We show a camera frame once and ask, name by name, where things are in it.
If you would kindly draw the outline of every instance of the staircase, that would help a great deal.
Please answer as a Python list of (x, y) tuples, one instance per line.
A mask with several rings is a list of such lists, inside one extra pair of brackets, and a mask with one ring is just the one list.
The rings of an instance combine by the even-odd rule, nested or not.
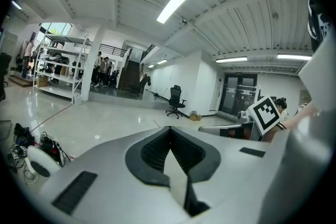
[(137, 85), (140, 83), (140, 64), (134, 61), (128, 61), (126, 69), (122, 70), (122, 74), (120, 79), (121, 85), (119, 86), (119, 90), (129, 91), (129, 85)]
[(21, 86), (21, 87), (32, 87), (33, 86), (33, 81), (32, 80), (28, 80), (28, 79), (24, 79), (22, 77), (19, 77), (17, 75), (14, 76), (10, 76), (8, 78), (9, 81)]

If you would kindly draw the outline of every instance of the storage box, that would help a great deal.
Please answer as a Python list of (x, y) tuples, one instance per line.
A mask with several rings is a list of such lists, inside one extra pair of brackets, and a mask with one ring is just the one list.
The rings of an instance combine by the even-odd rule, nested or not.
[(37, 86), (38, 87), (46, 87), (48, 86), (48, 77), (47, 76), (38, 76), (37, 77)]

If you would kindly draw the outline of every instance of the shelf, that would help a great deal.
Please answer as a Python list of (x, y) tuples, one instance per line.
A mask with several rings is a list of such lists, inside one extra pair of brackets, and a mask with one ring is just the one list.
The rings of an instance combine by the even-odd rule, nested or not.
[(38, 87), (37, 85), (34, 85), (34, 88), (39, 89), (41, 91), (50, 92), (56, 95), (64, 96), (67, 98), (72, 98), (72, 91), (64, 90), (56, 86)]
[(41, 72), (41, 71), (35, 71), (36, 73), (38, 73), (39, 75), (42, 75), (42, 76), (47, 76), (47, 77), (50, 77), (50, 78), (53, 78), (53, 79), (58, 79), (58, 80), (61, 80), (61, 81), (65, 81), (65, 82), (68, 82), (68, 83), (73, 83), (73, 78), (69, 77), (69, 76), (66, 76), (66, 75), (57, 75), (57, 74), (52, 74), (52, 73), (45, 73), (45, 72)]
[(37, 61), (39, 61), (39, 62), (46, 62), (46, 63), (52, 63), (52, 64), (57, 65), (57, 66), (63, 66), (63, 67), (68, 67), (68, 68), (75, 68), (74, 66), (66, 65), (65, 63), (59, 63), (59, 62), (54, 62), (54, 61), (47, 61), (47, 60), (42, 60), (42, 59), (37, 59)]
[[(61, 54), (69, 54), (69, 55), (75, 55), (78, 56), (79, 55), (79, 51), (72, 51), (72, 50), (64, 50), (64, 49), (60, 49), (60, 48), (53, 48), (53, 47), (47, 47), (47, 46), (41, 46), (42, 49), (47, 49), (50, 51), (54, 51), (54, 52), (58, 52)], [(83, 58), (87, 58), (88, 54), (85, 54), (82, 52), (81, 56)]]
[[(84, 43), (85, 40), (85, 38), (83, 37), (71, 37), (71, 36), (52, 35), (52, 34), (47, 34), (46, 37), (56, 42), (69, 42), (81, 45)], [(87, 40), (85, 46), (91, 46), (91, 42)]]

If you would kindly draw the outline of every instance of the cardboard box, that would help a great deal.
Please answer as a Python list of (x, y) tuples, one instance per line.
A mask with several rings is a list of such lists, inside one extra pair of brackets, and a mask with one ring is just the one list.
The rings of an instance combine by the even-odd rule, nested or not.
[(62, 67), (61, 75), (66, 75), (66, 74), (67, 74), (67, 67)]
[(192, 120), (192, 121), (197, 121), (197, 115), (190, 115), (189, 116), (189, 120)]
[(191, 114), (189, 116), (189, 119), (192, 120), (192, 121), (200, 121), (202, 118), (202, 115), (198, 114), (198, 115), (195, 115), (195, 114)]
[(38, 76), (37, 77), (37, 86), (38, 87), (46, 87), (48, 86), (48, 77), (47, 76)]

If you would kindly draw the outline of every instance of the black rectangular slot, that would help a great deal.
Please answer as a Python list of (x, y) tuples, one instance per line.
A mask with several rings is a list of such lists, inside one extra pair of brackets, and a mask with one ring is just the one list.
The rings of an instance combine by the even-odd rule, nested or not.
[(97, 174), (90, 172), (80, 173), (70, 185), (52, 202), (56, 208), (62, 212), (71, 215), (76, 206), (88, 191)]
[(262, 158), (264, 156), (264, 154), (266, 153), (265, 151), (259, 151), (259, 150), (254, 150), (253, 148), (247, 148), (247, 147), (243, 147), (240, 152), (246, 153), (246, 154), (250, 154), (253, 156), (257, 156)]

